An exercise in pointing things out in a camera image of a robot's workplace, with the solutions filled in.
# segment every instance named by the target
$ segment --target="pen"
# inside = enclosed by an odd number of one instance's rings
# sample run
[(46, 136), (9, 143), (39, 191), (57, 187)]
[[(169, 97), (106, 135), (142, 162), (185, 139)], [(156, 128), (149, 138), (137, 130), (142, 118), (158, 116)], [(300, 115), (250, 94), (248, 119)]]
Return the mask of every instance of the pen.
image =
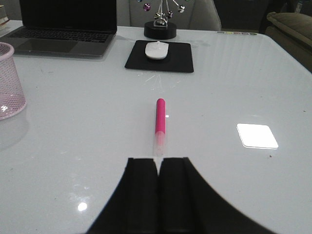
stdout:
[(165, 153), (166, 136), (166, 102), (160, 98), (156, 104), (156, 124), (155, 124), (155, 143), (154, 155), (163, 156)]

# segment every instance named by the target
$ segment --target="black laptop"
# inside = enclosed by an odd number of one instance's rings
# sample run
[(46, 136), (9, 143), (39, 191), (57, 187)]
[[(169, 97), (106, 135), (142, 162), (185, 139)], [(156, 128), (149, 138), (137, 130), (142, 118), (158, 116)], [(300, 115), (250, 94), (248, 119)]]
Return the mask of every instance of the black laptop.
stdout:
[(116, 35), (116, 0), (19, 2), (23, 26), (0, 38), (17, 54), (102, 57)]

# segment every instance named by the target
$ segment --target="black object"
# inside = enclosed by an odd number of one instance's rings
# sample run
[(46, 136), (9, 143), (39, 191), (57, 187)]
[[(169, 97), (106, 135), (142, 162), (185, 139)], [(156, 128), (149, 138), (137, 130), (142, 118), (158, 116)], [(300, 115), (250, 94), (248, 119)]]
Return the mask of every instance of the black object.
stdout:
[(154, 26), (150, 21), (144, 24), (144, 35), (148, 38), (166, 40), (176, 37), (176, 25), (168, 22), (167, 27)]
[(126, 62), (125, 68), (164, 72), (192, 73), (193, 59), (188, 43), (165, 42), (169, 44), (167, 57), (160, 60), (147, 58), (146, 44), (153, 41), (137, 40)]
[(273, 234), (225, 201), (188, 158), (128, 159), (87, 234)]

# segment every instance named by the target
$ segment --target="mouse pad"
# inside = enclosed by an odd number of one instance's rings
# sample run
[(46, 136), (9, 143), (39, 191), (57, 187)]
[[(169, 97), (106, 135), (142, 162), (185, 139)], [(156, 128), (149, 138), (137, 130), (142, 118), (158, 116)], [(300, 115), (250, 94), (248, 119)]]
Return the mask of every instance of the mouse pad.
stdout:
[(167, 57), (155, 60), (147, 58), (145, 55), (145, 46), (149, 42), (153, 41), (137, 40), (135, 42), (125, 68), (163, 72), (194, 72), (190, 44), (164, 41), (169, 44)]

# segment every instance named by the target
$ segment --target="mesh cup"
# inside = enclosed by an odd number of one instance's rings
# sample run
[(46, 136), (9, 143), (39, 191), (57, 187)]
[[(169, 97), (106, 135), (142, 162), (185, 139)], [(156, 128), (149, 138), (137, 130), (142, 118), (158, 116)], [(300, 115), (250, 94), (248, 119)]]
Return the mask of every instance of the mesh cup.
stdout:
[(0, 42), (0, 120), (16, 115), (26, 106), (13, 53), (12, 45)]

